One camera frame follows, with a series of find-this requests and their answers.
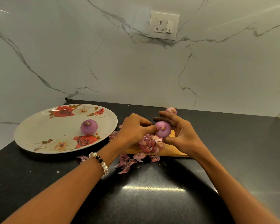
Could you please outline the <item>person's left hand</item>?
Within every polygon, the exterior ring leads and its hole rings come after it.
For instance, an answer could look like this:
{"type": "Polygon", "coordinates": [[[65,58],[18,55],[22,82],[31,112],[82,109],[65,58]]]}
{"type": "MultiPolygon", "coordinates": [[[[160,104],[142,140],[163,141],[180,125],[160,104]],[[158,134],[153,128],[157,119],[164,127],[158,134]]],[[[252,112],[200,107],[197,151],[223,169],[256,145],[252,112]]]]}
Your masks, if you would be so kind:
{"type": "Polygon", "coordinates": [[[125,118],[119,133],[111,140],[110,144],[121,153],[132,145],[138,144],[144,138],[141,127],[150,125],[154,124],[146,118],[132,113],[125,118]]]}

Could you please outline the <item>person's right hand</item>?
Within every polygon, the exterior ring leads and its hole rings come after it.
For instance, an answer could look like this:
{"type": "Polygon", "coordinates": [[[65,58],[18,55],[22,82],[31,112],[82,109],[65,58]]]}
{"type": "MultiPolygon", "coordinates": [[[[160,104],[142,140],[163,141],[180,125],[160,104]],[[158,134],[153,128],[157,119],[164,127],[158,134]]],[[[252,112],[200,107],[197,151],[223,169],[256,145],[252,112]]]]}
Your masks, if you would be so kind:
{"type": "Polygon", "coordinates": [[[175,131],[175,137],[179,138],[177,148],[179,151],[195,160],[208,151],[189,121],[166,111],[159,111],[158,114],[159,117],[155,117],[153,120],[155,122],[166,121],[171,125],[175,131]]]}

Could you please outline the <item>peeled purple onion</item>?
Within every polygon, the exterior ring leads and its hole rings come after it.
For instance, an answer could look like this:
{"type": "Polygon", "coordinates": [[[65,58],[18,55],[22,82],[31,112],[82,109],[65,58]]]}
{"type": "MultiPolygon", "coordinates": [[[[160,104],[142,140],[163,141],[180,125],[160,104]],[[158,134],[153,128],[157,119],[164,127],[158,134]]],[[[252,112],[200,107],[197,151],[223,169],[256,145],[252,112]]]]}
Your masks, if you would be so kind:
{"type": "Polygon", "coordinates": [[[165,138],[171,134],[171,125],[168,122],[158,121],[155,123],[155,126],[158,128],[156,136],[159,138],[165,138]]]}
{"type": "Polygon", "coordinates": [[[80,130],[85,135],[93,135],[98,130],[98,124],[96,121],[88,119],[81,124],[80,130]]]}

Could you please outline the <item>person's right forearm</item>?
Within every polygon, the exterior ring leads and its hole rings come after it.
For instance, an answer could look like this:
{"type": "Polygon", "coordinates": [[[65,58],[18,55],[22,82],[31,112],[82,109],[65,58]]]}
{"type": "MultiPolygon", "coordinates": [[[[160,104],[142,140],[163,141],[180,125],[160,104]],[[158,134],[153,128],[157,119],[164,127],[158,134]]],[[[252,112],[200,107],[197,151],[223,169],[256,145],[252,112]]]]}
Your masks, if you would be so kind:
{"type": "Polygon", "coordinates": [[[192,157],[208,175],[236,224],[280,224],[280,219],[235,180],[205,146],[192,157]]]}

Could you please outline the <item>person's left forearm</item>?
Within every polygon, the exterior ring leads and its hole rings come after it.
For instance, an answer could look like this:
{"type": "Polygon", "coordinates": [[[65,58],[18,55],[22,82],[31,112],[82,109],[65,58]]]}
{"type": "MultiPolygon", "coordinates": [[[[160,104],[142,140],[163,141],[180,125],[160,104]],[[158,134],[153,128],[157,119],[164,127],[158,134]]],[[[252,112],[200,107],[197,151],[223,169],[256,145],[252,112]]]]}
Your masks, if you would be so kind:
{"type": "Polygon", "coordinates": [[[99,161],[88,158],[25,203],[2,224],[70,224],[103,174],[99,161]]]}

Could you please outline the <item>wooden cutting board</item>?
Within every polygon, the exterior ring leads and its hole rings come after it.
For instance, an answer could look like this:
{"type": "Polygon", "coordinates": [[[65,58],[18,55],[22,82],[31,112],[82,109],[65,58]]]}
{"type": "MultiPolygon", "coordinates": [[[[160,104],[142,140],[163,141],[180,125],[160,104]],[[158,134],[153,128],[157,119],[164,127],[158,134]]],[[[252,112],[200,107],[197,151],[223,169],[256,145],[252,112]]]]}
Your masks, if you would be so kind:
{"type": "Polygon", "coordinates": [[[138,144],[129,147],[124,154],[134,155],[140,160],[146,156],[168,156],[189,158],[176,147],[162,142],[162,139],[153,134],[147,134],[138,144]]]}

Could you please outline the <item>pile of onion peels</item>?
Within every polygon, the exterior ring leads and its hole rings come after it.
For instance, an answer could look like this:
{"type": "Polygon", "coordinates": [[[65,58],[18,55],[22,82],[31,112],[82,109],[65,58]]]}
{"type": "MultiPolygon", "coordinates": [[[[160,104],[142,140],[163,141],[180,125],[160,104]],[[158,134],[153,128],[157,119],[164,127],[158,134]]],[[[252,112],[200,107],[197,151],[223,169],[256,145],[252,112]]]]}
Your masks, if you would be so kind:
{"type": "MultiPolygon", "coordinates": [[[[76,142],[76,148],[81,148],[86,145],[90,145],[94,143],[94,139],[98,139],[98,135],[82,135],[75,136],[73,138],[76,142]]],[[[160,160],[159,153],[164,149],[164,143],[162,139],[157,135],[147,134],[144,138],[139,142],[139,146],[141,151],[137,152],[133,158],[130,158],[127,153],[121,153],[119,156],[119,164],[116,165],[116,168],[122,167],[122,171],[119,174],[127,173],[130,169],[130,166],[137,162],[143,162],[146,156],[149,156],[151,162],[156,162],[160,160]]]]}

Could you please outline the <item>white rose print plate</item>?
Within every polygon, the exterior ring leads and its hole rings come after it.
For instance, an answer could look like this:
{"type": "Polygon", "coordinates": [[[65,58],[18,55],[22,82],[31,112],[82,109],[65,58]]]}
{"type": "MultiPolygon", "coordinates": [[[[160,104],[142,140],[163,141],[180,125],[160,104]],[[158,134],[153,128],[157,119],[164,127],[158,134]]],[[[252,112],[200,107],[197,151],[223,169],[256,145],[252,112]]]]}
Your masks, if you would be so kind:
{"type": "Polygon", "coordinates": [[[22,149],[39,154],[63,154],[94,146],[116,129],[117,116],[100,105],[70,104],[45,109],[23,120],[14,132],[14,141],[22,149]],[[81,124],[88,119],[97,122],[98,139],[76,148],[75,136],[85,135],[81,124]]]}

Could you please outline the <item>white wall socket with switch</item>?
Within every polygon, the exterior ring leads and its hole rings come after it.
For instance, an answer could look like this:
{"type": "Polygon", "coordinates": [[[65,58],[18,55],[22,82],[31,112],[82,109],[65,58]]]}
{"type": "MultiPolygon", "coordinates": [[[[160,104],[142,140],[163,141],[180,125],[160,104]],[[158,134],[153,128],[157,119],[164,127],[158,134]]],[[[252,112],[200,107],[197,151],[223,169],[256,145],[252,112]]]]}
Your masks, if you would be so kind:
{"type": "Polygon", "coordinates": [[[149,38],[174,41],[177,35],[180,15],[162,12],[151,12],[149,38]]]}

